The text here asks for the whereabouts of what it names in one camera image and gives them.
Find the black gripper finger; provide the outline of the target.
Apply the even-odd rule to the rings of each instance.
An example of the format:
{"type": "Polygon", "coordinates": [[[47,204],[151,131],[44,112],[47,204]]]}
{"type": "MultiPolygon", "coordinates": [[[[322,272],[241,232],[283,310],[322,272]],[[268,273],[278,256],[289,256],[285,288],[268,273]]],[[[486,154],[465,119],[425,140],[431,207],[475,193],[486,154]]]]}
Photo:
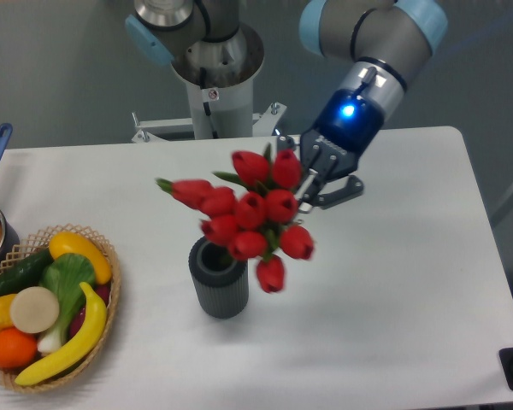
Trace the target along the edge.
{"type": "Polygon", "coordinates": [[[323,178],[319,175],[313,175],[310,182],[303,186],[298,199],[298,212],[310,213],[314,208],[329,209],[348,202],[361,196],[364,192],[364,184],[361,179],[355,175],[349,175],[345,180],[345,185],[337,190],[322,193],[326,186],[323,178]]]}
{"type": "Polygon", "coordinates": [[[306,175],[308,171],[297,154],[298,142],[293,137],[278,137],[276,144],[276,171],[294,175],[306,175]]]}

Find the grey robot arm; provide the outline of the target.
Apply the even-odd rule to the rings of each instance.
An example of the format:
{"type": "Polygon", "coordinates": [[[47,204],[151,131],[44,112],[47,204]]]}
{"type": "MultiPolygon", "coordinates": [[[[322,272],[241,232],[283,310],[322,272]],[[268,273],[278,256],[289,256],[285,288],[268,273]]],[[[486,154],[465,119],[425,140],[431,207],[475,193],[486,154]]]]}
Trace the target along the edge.
{"type": "MultiPolygon", "coordinates": [[[[304,48],[352,67],[298,141],[305,176],[299,209],[330,208],[363,193],[358,162],[437,50],[448,20],[434,1],[312,1],[301,14],[304,48]]],[[[137,1],[125,28],[150,61],[185,84],[198,139],[252,137],[253,81],[264,50],[236,1],[137,1]]]]}

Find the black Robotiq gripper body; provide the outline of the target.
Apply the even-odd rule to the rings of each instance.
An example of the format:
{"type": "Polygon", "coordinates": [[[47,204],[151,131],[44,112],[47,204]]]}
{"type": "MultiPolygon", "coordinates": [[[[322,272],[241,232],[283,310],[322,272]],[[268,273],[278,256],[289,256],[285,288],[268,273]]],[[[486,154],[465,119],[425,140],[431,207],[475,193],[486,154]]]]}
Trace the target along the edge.
{"type": "Polygon", "coordinates": [[[364,151],[384,124],[381,110],[351,90],[338,90],[300,138],[303,168],[326,180],[355,172],[364,151]]]}

